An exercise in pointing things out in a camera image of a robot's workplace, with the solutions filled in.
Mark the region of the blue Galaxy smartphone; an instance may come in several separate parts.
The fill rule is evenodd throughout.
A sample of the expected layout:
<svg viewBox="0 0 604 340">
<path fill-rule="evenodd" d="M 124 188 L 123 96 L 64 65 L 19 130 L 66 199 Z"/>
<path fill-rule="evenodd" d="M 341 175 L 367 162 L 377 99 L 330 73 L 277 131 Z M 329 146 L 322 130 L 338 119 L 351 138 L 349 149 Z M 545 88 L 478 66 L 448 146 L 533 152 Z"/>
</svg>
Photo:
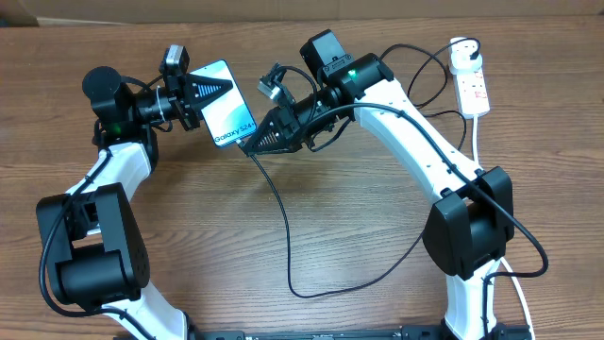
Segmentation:
<svg viewBox="0 0 604 340">
<path fill-rule="evenodd" d="M 218 147 L 233 144 L 257 130 L 257 124 L 237 85 L 230 67 L 224 59 L 201 67 L 191 74 L 202 77 L 228 79 L 233 88 L 199 111 L 205 120 L 210 136 Z"/>
</svg>

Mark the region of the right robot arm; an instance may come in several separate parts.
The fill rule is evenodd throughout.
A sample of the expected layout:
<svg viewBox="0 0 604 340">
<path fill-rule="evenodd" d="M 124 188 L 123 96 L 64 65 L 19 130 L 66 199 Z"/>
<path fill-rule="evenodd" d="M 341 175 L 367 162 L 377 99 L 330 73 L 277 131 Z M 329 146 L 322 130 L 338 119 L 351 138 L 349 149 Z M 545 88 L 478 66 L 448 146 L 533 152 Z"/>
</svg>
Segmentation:
<svg viewBox="0 0 604 340">
<path fill-rule="evenodd" d="M 503 339 L 496 321 L 494 280 L 514 235 L 512 182 L 501 168 L 484 170 L 464 156 L 412 104 L 382 58 L 354 58 L 325 30 L 300 50 L 311 94 L 295 101 L 274 66 L 260 90 L 275 101 L 243 153 L 318 150 L 316 136 L 335 135 L 358 123 L 376 136 L 417 181 L 430 206 L 419 236 L 431 260 L 445 273 L 447 309 L 438 333 L 444 339 Z"/>
</svg>

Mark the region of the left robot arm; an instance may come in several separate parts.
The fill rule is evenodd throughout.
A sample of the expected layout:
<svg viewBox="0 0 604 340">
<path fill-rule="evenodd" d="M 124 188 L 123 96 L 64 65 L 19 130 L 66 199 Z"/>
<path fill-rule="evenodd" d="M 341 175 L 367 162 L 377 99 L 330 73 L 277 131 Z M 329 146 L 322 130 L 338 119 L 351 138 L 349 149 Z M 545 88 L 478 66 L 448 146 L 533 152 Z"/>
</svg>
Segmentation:
<svg viewBox="0 0 604 340">
<path fill-rule="evenodd" d="M 229 71 L 194 72 L 176 61 L 160 66 L 163 85 L 142 83 L 100 66 L 82 90 L 97 116 L 92 142 L 98 160 L 75 186 L 41 199 L 36 215 L 42 240 L 38 280 L 57 314 L 106 315 L 135 339 L 201 339 L 204 334 L 173 307 L 150 280 L 150 263 L 130 206 L 139 185 L 159 160 L 157 130 L 177 120 L 186 130 L 210 119 L 216 104 L 239 95 Z"/>
</svg>

